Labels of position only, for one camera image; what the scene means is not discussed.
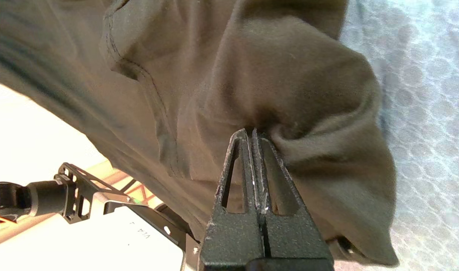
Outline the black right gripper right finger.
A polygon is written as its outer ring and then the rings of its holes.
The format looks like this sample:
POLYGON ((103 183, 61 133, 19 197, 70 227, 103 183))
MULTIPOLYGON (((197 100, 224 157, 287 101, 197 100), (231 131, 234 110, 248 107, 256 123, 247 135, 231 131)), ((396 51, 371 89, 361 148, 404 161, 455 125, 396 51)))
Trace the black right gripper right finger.
POLYGON ((252 131, 263 256, 253 271, 332 271, 333 258, 269 137, 252 131))

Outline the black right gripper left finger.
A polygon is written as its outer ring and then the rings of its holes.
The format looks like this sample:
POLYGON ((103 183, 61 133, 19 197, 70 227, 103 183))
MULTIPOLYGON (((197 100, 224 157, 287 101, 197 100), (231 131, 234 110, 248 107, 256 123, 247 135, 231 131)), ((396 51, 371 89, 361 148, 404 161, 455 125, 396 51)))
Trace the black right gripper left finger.
POLYGON ((202 271, 244 271, 248 262, 264 254, 252 162, 248 132, 245 129, 238 130, 228 144, 215 193, 213 213, 201 245, 199 268, 202 271), (243 164, 243 213, 227 210, 237 158, 243 164))

